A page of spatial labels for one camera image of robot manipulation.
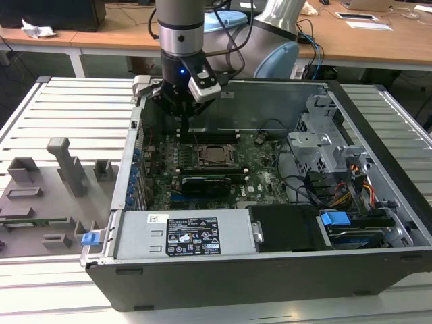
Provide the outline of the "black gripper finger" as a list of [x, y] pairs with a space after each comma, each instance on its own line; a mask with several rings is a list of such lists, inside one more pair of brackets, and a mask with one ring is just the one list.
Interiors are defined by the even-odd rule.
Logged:
[[189, 133], [190, 121], [195, 116], [200, 115], [210, 105], [210, 101], [205, 103], [198, 103], [193, 100], [187, 100], [185, 103], [185, 135]]
[[175, 85], [153, 86], [151, 98], [162, 111], [180, 123], [180, 134], [186, 133], [186, 89]]

